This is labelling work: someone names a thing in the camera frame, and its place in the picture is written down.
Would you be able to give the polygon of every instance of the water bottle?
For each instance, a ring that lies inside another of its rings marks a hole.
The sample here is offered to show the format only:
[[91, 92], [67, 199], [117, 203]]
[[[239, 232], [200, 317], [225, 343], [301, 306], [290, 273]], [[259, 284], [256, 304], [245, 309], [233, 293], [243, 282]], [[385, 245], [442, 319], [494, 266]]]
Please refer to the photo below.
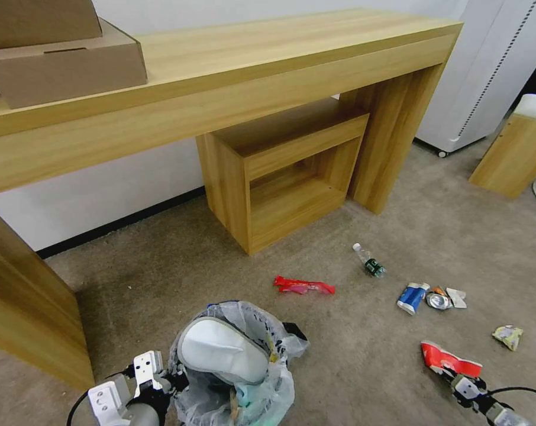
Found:
[[357, 253], [360, 261], [363, 264], [363, 267], [369, 271], [369, 273], [374, 277], [383, 276], [386, 272], [384, 266], [376, 261], [370, 251], [363, 250], [359, 243], [353, 245], [353, 250]]

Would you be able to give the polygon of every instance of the wooden console table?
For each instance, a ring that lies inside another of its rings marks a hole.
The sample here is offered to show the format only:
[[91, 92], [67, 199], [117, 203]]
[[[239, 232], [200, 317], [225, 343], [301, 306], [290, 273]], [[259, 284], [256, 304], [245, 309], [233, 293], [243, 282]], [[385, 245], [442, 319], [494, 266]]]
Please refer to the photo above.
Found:
[[[140, 37], [145, 86], [0, 98], [0, 192], [341, 93], [370, 113], [350, 194], [379, 213], [460, 29], [356, 9]], [[0, 348], [93, 385], [74, 294], [1, 219]]]

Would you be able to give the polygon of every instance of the red plastic wrapper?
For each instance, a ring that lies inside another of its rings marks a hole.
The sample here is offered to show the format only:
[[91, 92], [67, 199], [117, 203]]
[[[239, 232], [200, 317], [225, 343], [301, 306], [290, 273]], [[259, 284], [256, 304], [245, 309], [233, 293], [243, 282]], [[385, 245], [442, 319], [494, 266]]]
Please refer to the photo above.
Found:
[[427, 340], [424, 340], [421, 345], [425, 364], [436, 373], [443, 374], [444, 370], [449, 369], [456, 374], [468, 377], [480, 376], [481, 368], [483, 368], [481, 364], [459, 358]]
[[296, 280], [284, 278], [281, 275], [276, 276], [274, 285], [279, 287], [280, 293], [293, 292], [297, 294], [306, 294], [310, 290], [316, 290], [322, 294], [335, 294], [335, 286], [324, 282]]

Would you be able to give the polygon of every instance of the white wall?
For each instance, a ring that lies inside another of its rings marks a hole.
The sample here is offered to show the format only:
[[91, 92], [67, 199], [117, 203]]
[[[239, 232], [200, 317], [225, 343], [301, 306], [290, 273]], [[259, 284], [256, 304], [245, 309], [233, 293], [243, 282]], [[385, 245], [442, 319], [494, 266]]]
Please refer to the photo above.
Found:
[[[468, 0], [94, 0], [131, 34], [369, 7], [459, 19]], [[194, 139], [0, 193], [0, 216], [39, 250], [202, 185]]]

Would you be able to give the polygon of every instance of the white appliance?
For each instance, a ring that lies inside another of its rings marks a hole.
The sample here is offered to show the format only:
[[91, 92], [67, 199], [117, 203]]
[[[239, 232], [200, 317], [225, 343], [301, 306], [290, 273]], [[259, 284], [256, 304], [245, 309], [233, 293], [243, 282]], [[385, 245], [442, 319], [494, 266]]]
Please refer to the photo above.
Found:
[[416, 137], [445, 157], [491, 133], [536, 68], [536, 0], [469, 0]]

